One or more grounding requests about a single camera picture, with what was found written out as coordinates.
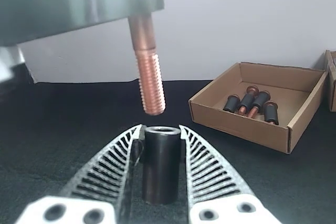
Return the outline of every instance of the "mounting hole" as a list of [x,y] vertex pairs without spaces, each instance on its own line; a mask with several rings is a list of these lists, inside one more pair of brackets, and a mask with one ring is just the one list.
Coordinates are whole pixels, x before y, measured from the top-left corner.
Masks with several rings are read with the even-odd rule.
[[241,203],[240,205],[238,205],[237,208],[239,212],[255,212],[256,211],[256,207],[248,202]]
[[104,212],[100,209],[93,209],[88,211],[84,215],[84,223],[85,224],[99,224],[104,219]]
[[44,218],[48,221],[55,221],[64,215],[66,210],[66,206],[63,204],[56,204],[51,207],[49,207],[45,213],[44,213]]
[[164,135],[178,135],[181,133],[180,129],[168,126],[151,126],[145,129],[148,133],[164,134]]
[[201,220],[216,220],[219,217],[218,213],[211,209],[202,210],[199,216]]

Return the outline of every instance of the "black cylindrical nut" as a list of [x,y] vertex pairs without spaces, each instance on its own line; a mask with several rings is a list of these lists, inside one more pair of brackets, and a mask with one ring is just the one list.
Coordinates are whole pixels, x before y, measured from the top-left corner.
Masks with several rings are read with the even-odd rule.
[[276,125],[279,125],[278,105],[272,101],[266,102],[264,105],[264,116],[265,116],[265,122],[268,123],[273,122]]
[[271,99],[271,95],[267,91],[262,91],[254,100],[252,107],[257,107],[260,111],[260,109],[264,106],[265,102],[267,102],[269,99]]
[[232,94],[227,98],[227,102],[223,108],[224,111],[235,113],[238,104],[240,103],[240,98],[236,94]]
[[252,108],[252,103],[254,101],[254,96],[252,94],[246,94],[244,95],[243,99],[241,100],[240,104],[238,105],[238,109],[240,107],[244,106],[247,111],[249,111]]
[[181,130],[154,126],[145,129],[142,199],[153,205],[177,200]]

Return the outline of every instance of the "open cardboard box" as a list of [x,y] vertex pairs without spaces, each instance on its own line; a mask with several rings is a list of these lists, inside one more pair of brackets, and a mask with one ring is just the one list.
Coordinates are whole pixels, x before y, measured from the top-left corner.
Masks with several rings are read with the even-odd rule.
[[329,86],[328,86],[328,102],[329,110],[336,112],[336,52],[326,51],[327,58],[327,71],[329,73]]
[[[236,63],[189,100],[194,122],[291,153],[318,109],[327,73],[321,70]],[[244,97],[246,88],[267,90],[278,104],[279,125],[223,111],[231,94]]]

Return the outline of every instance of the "copper bolt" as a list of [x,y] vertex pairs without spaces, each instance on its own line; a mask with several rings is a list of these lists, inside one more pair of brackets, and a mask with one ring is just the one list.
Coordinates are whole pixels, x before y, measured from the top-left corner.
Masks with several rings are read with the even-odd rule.
[[133,49],[138,61],[139,85],[144,111],[159,115],[165,110],[159,58],[151,14],[128,18]]
[[[259,93],[259,89],[257,86],[248,86],[246,89],[246,93],[247,94],[251,94],[254,97],[256,97]],[[238,114],[239,115],[245,115],[247,111],[247,108],[245,106],[241,106],[238,110]]]
[[259,94],[259,89],[257,86],[248,86],[246,89],[246,93],[253,95],[256,97]]
[[258,107],[253,107],[250,112],[247,114],[248,118],[254,118],[256,114],[258,113],[259,109]]
[[238,111],[238,114],[239,115],[245,115],[246,113],[246,107],[245,106],[241,106],[239,111]]

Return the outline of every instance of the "black tabletop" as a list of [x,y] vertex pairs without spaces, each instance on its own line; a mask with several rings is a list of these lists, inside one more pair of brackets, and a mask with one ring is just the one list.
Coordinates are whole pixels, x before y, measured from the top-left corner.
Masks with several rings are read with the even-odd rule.
[[[165,82],[167,108],[160,116],[142,111],[136,81],[19,88],[0,103],[0,223],[15,222],[30,201],[58,194],[96,152],[137,124],[183,124],[195,130],[282,223],[335,223],[336,113],[328,111],[327,103],[286,155],[193,123],[187,101],[207,83]],[[134,185],[132,223],[186,223],[183,178],[178,202],[151,208],[151,213],[141,203],[139,181]]]

